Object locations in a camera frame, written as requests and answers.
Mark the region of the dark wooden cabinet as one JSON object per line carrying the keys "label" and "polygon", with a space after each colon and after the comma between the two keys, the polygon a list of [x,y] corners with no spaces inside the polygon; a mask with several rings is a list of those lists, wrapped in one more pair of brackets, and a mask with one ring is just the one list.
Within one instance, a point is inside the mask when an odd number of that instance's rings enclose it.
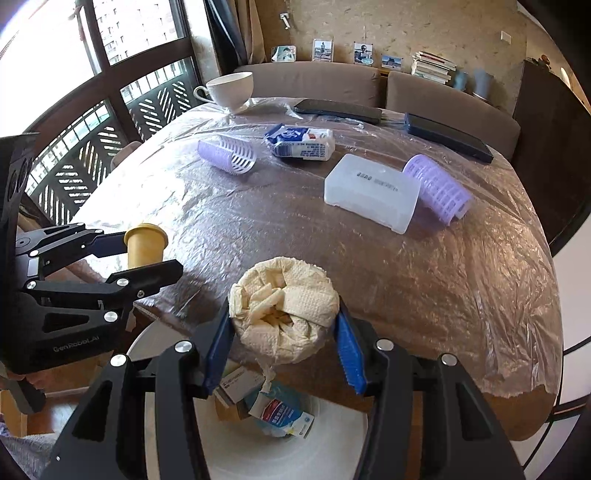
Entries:
{"label": "dark wooden cabinet", "polygon": [[556,255],[590,215],[590,113],[556,75],[526,60],[511,160]]}

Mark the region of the blue white medicine box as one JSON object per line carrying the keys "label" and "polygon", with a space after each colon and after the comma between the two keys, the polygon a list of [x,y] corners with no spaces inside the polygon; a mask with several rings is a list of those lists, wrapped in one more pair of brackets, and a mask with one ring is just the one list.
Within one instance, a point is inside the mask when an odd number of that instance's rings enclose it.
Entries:
{"label": "blue white medicine box", "polygon": [[315,416],[304,409],[303,396],[293,388],[273,382],[270,391],[262,390],[245,397],[247,413],[264,435],[305,439],[315,422]]}

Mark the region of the beige paper towel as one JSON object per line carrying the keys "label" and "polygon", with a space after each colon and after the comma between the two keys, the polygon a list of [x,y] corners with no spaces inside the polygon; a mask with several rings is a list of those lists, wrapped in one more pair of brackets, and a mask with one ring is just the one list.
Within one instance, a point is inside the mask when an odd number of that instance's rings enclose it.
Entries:
{"label": "beige paper towel", "polygon": [[324,347],[339,293],[321,267],[288,257],[256,263],[228,294],[240,343],[270,366],[296,364]]}

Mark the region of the translucent white plastic box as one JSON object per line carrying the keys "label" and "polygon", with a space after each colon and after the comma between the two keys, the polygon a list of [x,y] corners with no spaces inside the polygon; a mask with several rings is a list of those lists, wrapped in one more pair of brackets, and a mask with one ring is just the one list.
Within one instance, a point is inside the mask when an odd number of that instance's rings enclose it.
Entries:
{"label": "translucent white plastic box", "polygon": [[325,203],[405,234],[414,215],[421,183],[401,171],[346,154],[325,178]]}

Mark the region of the yellow lidded plastic cup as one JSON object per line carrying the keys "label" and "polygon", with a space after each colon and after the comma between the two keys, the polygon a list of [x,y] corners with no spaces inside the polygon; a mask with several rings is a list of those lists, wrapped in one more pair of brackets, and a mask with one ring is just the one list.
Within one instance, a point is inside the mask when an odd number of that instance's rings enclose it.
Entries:
{"label": "yellow lidded plastic cup", "polygon": [[168,245],[167,234],[157,225],[141,223],[124,234],[129,269],[160,263]]}

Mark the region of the white round trash bin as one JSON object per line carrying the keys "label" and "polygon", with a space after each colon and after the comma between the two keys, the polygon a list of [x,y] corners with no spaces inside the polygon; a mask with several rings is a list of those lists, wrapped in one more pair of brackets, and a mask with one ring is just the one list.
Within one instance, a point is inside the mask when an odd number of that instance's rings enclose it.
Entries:
{"label": "white round trash bin", "polygon": [[356,472],[372,401],[346,384],[335,345],[276,369],[276,379],[300,394],[315,416],[308,437],[277,438],[255,419],[221,421],[212,398],[195,400],[197,424],[213,479],[351,479]]}

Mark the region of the blue white tissue pack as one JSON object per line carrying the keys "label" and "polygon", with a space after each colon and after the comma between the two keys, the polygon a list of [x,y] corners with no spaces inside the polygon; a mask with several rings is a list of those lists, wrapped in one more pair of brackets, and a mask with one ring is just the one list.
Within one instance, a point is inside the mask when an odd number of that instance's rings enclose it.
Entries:
{"label": "blue white tissue pack", "polygon": [[277,124],[264,134],[264,141],[280,159],[328,161],[335,152],[331,129]]}

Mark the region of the white purple medicine box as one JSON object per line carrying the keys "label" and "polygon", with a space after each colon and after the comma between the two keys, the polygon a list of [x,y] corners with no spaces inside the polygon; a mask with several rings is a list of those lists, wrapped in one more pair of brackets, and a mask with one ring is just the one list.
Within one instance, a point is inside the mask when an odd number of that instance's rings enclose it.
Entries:
{"label": "white purple medicine box", "polygon": [[259,392],[263,383],[264,377],[259,372],[230,362],[213,390],[217,418],[222,422],[238,422],[249,417],[245,399]]}

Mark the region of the white ceramic teacup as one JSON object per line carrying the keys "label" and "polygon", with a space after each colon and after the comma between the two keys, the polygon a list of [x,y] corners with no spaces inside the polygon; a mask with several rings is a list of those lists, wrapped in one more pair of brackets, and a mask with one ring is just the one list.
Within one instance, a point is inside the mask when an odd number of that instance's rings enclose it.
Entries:
{"label": "white ceramic teacup", "polygon": [[230,113],[245,111],[254,90],[252,72],[238,72],[209,80],[204,86],[197,86],[193,96],[197,100],[215,103]]}

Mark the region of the blue cased smartphone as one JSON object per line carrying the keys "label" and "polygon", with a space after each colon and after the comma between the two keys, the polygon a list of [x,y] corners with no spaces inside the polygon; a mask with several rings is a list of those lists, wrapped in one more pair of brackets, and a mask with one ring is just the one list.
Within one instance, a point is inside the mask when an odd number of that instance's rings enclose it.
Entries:
{"label": "blue cased smartphone", "polygon": [[493,161],[494,156],[483,141],[453,127],[406,113],[405,128],[410,135],[443,145],[481,163]]}

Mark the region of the brown sofa cushion left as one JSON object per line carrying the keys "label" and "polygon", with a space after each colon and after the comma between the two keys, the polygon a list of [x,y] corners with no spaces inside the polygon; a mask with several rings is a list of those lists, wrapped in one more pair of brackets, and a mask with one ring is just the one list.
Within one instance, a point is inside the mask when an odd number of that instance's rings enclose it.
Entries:
{"label": "brown sofa cushion left", "polygon": [[374,67],[297,61],[238,67],[252,72],[254,97],[313,98],[384,108],[387,81]]}

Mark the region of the stack of books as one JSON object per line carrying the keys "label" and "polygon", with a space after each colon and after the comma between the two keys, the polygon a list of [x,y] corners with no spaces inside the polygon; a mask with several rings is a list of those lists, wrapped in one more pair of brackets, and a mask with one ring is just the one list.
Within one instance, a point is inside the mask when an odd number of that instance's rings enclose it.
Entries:
{"label": "stack of books", "polygon": [[444,57],[426,51],[418,51],[413,55],[411,67],[413,76],[434,81],[441,85],[449,85],[456,72],[457,65]]}

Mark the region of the small landscape photo frame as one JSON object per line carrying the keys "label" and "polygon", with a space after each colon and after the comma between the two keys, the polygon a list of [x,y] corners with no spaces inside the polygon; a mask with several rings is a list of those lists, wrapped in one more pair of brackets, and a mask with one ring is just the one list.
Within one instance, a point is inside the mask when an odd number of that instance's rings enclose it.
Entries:
{"label": "small landscape photo frame", "polygon": [[381,67],[383,69],[401,71],[403,69],[403,57],[383,55],[381,57]]}

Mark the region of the grey cylindrical speaker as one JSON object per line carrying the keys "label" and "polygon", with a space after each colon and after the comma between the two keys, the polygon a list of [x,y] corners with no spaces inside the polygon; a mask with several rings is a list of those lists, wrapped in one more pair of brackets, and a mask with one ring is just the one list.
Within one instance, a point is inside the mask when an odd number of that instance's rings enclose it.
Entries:
{"label": "grey cylindrical speaker", "polygon": [[490,101],[494,76],[484,69],[474,70],[473,95],[485,102]]}

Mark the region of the brown sofa cushion right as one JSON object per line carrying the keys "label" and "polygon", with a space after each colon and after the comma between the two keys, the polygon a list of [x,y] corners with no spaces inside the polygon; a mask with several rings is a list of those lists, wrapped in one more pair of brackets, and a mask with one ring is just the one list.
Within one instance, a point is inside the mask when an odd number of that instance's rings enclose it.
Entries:
{"label": "brown sofa cushion right", "polygon": [[467,93],[392,71],[386,108],[424,117],[470,134],[511,160],[521,127],[508,114]]}

